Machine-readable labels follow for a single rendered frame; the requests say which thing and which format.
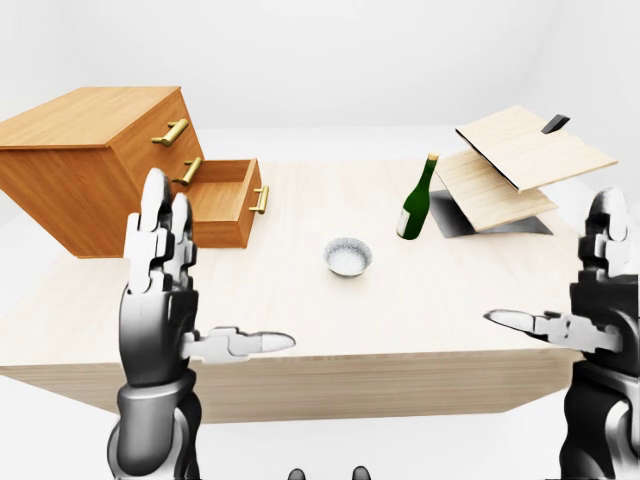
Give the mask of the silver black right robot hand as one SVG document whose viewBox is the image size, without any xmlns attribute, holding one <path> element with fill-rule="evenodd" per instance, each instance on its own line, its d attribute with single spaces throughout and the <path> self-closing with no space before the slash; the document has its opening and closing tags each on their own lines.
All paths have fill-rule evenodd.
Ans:
<svg viewBox="0 0 640 480">
<path fill-rule="evenodd" d="M 640 377 L 638 275 L 624 271 L 631 257 L 631 232 L 619 189 L 604 189 L 593 199 L 578 257 L 582 269 L 570 285 L 569 313 L 494 309 L 485 318 L 578 350 L 603 368 Z"/>
</svg>

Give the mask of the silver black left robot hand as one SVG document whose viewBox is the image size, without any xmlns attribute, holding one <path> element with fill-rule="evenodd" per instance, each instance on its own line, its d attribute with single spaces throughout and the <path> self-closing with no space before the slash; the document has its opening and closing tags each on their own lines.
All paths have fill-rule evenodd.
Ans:
<svg viewBox="0 0 640 480">
<path fill-rule="evenodd" d="M 119 350 L 128 384 L 169 383 L 192 357 L 233 363 L 295 346 L 292 336 L 279 332 L 196 330 L 199 294 L 189 274 L 197 261 L 192 210 L 185 194 L 172 194 L 158 168 L 146 177 L 140 212 L 128 217 L 124 256 L 130 274 L 120 306 Z"/>
</svg>

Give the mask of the open wooden drawer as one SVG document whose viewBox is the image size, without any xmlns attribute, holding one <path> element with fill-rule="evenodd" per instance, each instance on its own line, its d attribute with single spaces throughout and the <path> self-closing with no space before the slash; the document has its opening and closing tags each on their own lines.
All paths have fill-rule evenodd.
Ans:
<svg viewBox="0 0 640 480">
<path fill-rule="evenodd" d="M 193 239 L 200 248 L 244 248 L 256 202 L 264 186 L 258 161 L 206 160 L 187 189 L 193 213 Z"/>
</svg>

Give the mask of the wooden cabinet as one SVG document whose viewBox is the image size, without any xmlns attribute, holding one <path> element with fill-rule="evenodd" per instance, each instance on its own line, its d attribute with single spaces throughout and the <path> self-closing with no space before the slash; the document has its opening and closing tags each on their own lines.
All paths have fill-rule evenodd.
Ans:
<svg viewBox="0 0 640 480">
<path fill-rule="evenodd" d="M 142 189 L 111 142 L 176 89 L 82 87 L 0 122 L 0 189 L 74 256 L 121 256 Z"/>
</svg>

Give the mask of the small pale wooden board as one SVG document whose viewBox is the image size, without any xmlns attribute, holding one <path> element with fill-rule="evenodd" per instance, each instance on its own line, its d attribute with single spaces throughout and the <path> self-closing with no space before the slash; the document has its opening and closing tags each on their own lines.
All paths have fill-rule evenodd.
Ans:
<svg viewBox="0 0 640 480">
<path fill-rule="evenodd" d="M 537 189 L 518 193 L 472 149 L 439 159 L 435 172 L 476 231 L 557 208 Z"/>
</svg>

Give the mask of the large pale wooden board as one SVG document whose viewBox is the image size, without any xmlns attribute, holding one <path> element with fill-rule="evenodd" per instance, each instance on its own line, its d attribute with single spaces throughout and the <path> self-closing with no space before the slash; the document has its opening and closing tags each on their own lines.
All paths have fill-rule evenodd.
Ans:
<svg viewBox="0 0 640 480">
<path fill-rule="evenodd" d="M 542 129 L 547 123 L 516 105 L 456 131 L 520 192 L 617 163 L 615 158 L 563 129 L 544 134 Z"/>
</svg>

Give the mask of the patterned grey bowl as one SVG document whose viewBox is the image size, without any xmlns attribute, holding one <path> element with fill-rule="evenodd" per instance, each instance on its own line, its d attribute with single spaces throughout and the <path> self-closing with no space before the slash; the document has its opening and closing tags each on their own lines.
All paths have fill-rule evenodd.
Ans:
<svg viewBox="0 0 640 480">
<path fill-rule="evenodd" d="M 343 278 L 361 275 L 371 264 L 371 249 L 361 240 L 341 237 L 331 240 L 324 248 L 324 261 L 327 267 Z"/>
</svg>

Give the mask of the green glass bottle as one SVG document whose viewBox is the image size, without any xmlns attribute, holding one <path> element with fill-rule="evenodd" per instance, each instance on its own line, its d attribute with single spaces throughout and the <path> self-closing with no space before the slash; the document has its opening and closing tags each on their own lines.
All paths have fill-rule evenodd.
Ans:
<svg viewBox="0 0 640 480">
<path fill-rule="evenodd" d="M 403 204 L 396 232 L 405 240 L 416 239 L 422 230 L 430 208 L 430 182 L 438 159 L 438 153 L 428 155 L 416 187 Z"/>
</svg>

